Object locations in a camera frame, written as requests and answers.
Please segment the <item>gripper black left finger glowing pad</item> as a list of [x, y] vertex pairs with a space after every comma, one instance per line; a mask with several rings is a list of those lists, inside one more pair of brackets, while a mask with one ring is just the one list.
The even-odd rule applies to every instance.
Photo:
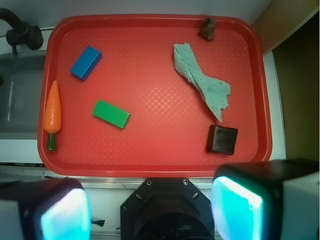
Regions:
[[0, 184], [2, 240], [88, 240], [90, 197], [76, 179]]

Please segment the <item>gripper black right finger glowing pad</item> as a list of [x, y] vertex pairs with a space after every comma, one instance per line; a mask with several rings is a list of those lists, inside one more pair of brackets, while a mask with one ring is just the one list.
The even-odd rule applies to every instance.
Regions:
[[224, 240], [317, 240], [320, 164], [306, 158], [224, 164], [211, 211]]

